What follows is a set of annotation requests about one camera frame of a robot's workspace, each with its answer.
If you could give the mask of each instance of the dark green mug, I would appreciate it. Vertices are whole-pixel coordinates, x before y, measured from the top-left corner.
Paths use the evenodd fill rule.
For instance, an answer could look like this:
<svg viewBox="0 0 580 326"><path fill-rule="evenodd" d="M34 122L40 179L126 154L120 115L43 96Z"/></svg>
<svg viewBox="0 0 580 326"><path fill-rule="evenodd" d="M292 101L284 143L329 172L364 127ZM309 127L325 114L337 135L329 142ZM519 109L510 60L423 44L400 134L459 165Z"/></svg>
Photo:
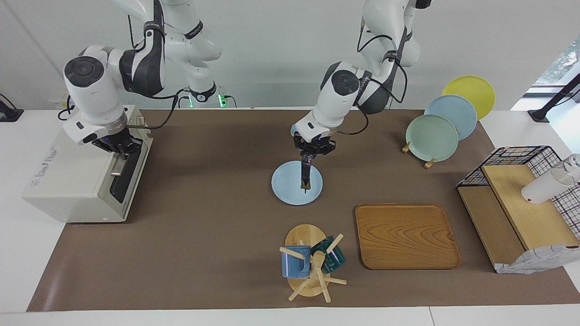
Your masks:
<svg viewBox="0 0 580 326"><path fill-rule="evenodd" d="M334 241L334 236L329 236L326 239L320 241L319 243L317 243L316 245L314 245L312 247L312 249L310 250L310 254L314 255L315 252L317 251L322 251L324 253L324 264L322 264L322 272L324 274L329 274L335 270L337 270L339 267L341 267L342 265L345 264L346 262L346 258L345 256L342 254L342 251L340 251L340 248L338 248L338 246L334 247L334 249L330 252L327 253L326 250L328 249L328 247L330 247L330 244Z"/></svg>

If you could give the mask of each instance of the light blue plate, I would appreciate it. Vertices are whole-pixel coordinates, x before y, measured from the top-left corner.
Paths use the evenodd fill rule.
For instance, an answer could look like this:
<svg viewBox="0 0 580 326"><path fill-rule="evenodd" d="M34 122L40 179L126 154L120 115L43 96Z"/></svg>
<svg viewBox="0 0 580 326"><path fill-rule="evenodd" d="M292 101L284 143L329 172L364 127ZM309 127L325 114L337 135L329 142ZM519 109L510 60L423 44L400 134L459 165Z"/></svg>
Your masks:
<svg viewBox="0 0 580 326"><path fill-rule="evenodd" d="M416 117L405 136L414 156L433 162L441 162L453 155L459 142L457 130L449 120L434 114Z"/></svg>
<svg viewBox="0 0 580 326"><path fill-rule="evenodd" d="M281 201L290 205L306 205L322 192L322 176L314 166L310 168L310 190L300 188L302 162L290 161L280 165L272 175L272 190Z"/></svg>
<svg viewBox="0 0 580 326"><path fill-rule="evenodd" d="M431 102L425 114L443 117L457 129L459 140L467 138L475 130L477 113L470 101L458 95L443 95Z"/></svg>

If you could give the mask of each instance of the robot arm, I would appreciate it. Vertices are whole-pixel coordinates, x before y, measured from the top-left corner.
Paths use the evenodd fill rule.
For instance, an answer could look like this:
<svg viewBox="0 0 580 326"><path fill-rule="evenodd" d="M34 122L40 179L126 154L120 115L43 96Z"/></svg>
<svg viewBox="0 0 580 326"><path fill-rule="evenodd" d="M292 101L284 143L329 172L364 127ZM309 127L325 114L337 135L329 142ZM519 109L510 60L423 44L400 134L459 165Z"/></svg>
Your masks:
<svg viewBox="0 0 580 326"><path fill-rule="evenodd" d="M362 52L368 70L349 63L330 66L321 85L314 109L295 124L292 133L296 148L302 155L302 189L309 189L310 167L317 154L326 155L336 143L330 140L352 106L365 115L384 110L393 98L392 89L397 69L414 64L419 57L418 44L411 38L415 9L430 6L430 0L366 0L361 22ZM404 52L406 42L413 40L410 51ZM336 88L336 81L346 76L356 89L347 95Z"/></svg>
<svg viewBox="0 0 580 326"><path fill-rule="evenodd" d="M206 61L219 59L222 45L203 24L190 0L162 0L167 21L167 59L185 73L194 107L221 106L219 87Z"/></svg>
<svg viewBox="0 0 580 326"><path fill-rule="evenodd" d="M151 14L143 26L141 48L122 51L92 45L70 60L63 72L69 94L79 108L64 130L78 144L92 143L125 158L138 150L140 140L127 129L117 89L150 97L163 90L165 79L161 4L153 0L150 8L141 8Z"/></svg>
<svg viewBox="0 0 580 326"><path fill-rule="evenodd" d="M189 0L112 1L144 22L143 40L126 51L92 45L67 63L64 80L79 113L64 129L78 144L92 143L126 158L140 140L127 129L117 90L147 97L162 91L167 55L186 73L192 101L215 106L217 86L204 61L218 59L222 48Z"/></svg>

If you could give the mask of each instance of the white cloth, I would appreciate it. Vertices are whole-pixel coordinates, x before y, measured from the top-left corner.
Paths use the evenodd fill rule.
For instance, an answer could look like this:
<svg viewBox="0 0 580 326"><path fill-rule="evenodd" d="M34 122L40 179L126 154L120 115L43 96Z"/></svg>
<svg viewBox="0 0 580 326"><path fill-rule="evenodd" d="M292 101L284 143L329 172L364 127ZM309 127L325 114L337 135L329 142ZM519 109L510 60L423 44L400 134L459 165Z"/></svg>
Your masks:
<svg viewBox="0 0 580 326"><path fill-rule="evenodd" d="M498 274L532 274L580 260L580 248L567 248L564 244L537 247L522 253L512 264L495 264Z"/></svg>

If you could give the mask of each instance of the wooden peg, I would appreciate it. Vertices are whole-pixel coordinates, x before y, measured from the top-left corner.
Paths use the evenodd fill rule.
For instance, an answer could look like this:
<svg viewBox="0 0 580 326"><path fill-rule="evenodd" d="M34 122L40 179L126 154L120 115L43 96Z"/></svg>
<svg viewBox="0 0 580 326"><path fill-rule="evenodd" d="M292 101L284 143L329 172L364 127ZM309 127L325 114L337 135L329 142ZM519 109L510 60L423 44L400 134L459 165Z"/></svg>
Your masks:
<svg viewBox="0 0 580 326"><path fill-rule="evenodd" d="M322 288L322 292L324 294L324 300L326 301L326 303L330 303L331 301L330 294L328 293L328 288L326 288L326 282L324 281L324 275L322 273L322 270L320 269L320 267L322 267L322 264L324 263L324 258L325 255L322 251L315 252L313 265L314 269L316 269L317 279L320 282L320 287Z"/></svg>
<svg viewBox="0 0 580 326"><path fill-rule="evenodd" d="M409 146L411 145L411 142L408 142L405 147L403 147L403 149L401 150L403 153L407 153L409 152Z"/></svg>
<svg viewBox="0 0 580 326"><path fill-rule="evenodd" d="M309 285L310 282L312 282L312 278L308 278L308 279L304 280L304 282L300 283L300 286L298 286L296 288L296 290L294 290L294 292L292 294L290 294L290 296L288 297L288 300L290 300L290 301L294 300L298 296L300 291L302 291L304 288L306 288L306 286Z"/></svg>
<svg viewBox="0 0 580 326"><path fill-rule="evenodd" d="M334 250L334 247L338 245L338 243L342 240L343 237L344 236L342 235L342 233L336 236L336 239L334 239L334 241L330 244L330 246L328 246L327 253L331 253Z"/></svg>
<svg viewBox="0 0 580 326"><path fill-rule="evenodd" d="M434 158L432 158L431 161L425 163L424 167L426 169L429 169L433 165L433 163L435 163L435 159Z"/></svg>
<svg viewBox="0 0 580 326"><path fill-rule="evenodd" d="M330 283L337 283L337 284L346 285L346 280L341 280L339 278L325 277L324 281L330 282Z"/></svg>
<svg viewBox="0 0 580 326"><path fill-rule="evenodd" d="M299 259L304 260L304 255L302 255L299 252L295 252L293 250L290 250L290 249L287 249L287 248L284 248L284 247L280 247L280 252L283 252L283 253L285 253L287 255L290 255L292 257L296 257L296 258L299 258Z"/></svg>

